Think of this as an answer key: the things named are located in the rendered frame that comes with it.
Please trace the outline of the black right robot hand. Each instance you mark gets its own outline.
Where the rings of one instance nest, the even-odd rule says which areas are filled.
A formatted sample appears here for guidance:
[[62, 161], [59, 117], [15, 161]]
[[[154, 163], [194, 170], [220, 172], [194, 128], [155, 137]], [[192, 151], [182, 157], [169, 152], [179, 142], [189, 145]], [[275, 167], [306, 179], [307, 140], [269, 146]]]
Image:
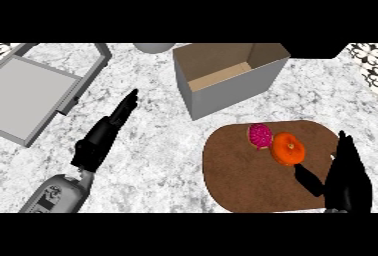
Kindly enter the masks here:
[[325, 182], [301, 164], [294, 165], [296, 179], [315, 197], [325, 197], [327, 213], [368, 214], [372, 209], [372, 183], [353, 137], [338, 133], [335, 158]]

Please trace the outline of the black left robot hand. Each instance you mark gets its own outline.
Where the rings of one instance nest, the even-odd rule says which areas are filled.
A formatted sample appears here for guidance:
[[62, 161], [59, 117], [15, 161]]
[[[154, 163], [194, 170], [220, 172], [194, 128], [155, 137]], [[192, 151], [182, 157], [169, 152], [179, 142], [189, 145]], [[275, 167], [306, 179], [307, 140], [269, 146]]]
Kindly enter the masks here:
[[138, 92], [139, 90], [135, 89], [129, 93], [112, 114], [102, 117], [84, 138], [76, 143], [76, 154], [71, 164], [81, 170], [96, 172], [102, 165], [118, 131], [138, 107]]

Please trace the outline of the brown wooden cutting board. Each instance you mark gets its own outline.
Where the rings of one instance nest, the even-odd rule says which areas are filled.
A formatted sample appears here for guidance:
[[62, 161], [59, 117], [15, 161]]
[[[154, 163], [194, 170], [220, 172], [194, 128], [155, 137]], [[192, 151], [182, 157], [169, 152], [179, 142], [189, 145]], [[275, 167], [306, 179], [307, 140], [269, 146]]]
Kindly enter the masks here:
[[[338, 135], [307, 120], [270, 122], [275, 133], [290, 132], [306, 148], [303, 166], [324, 179], [331, 167]], [[208, 192], [232, 212], [279, 212], [321, 208], [325, 200], [312, 195], [281, 165], [270, 151], [251, 145], [245, 124], [226, 125], [210, 135], [203, 152], [203, 172]]]

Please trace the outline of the grey cardboard box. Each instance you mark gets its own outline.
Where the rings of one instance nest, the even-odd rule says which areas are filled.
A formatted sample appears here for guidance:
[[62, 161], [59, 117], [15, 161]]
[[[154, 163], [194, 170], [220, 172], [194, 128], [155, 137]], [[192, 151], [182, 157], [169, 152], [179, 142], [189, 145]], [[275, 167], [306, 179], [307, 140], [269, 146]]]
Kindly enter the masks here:
[[262, 94], [290, 57], [281, 43], [192, 43], [176, 48], [176, 81], [191, 118]]

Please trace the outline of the grey open sink basin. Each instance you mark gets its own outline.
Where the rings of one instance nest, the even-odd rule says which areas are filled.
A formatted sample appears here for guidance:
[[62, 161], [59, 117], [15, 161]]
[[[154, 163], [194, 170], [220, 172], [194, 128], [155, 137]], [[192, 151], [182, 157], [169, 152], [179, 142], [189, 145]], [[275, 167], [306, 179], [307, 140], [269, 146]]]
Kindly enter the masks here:
[[30, 147], [55, 115], [67, 115], [112, 57], [96, 43], [99, 58], [77, 76], [24, 57], [37, 43], [22, 43], [0, 60], [0, 137]]

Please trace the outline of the pink dragon fruit half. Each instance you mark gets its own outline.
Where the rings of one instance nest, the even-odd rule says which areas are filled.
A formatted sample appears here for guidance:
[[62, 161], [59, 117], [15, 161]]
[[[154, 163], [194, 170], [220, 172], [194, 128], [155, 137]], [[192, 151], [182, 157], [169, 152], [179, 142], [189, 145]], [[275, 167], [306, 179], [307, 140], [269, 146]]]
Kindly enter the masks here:
[[263, 123], [254, 123], [247, 130], [248, 142], [257, 149], [266, 149], [272, 145], [273, 133]]

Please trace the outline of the grey round bowl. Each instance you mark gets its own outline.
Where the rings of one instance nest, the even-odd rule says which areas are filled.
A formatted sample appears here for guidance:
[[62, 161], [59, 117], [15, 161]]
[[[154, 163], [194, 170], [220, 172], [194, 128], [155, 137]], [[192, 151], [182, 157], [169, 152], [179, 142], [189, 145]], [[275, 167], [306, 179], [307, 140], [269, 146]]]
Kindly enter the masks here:
[[148, 54], [158, 54], [173, 48], [173, 43], [135, 43], [135, 47]]

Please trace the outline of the black appliance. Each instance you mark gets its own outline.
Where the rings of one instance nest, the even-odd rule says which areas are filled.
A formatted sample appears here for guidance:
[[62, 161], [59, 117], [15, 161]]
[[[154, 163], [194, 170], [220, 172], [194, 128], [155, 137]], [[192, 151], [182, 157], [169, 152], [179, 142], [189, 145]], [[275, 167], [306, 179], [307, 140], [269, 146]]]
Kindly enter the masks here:
[[288, 50], [291, 57], [297, 59], [332, 59], [337, 57], [346, 43], [284, 43], [282, 46]]

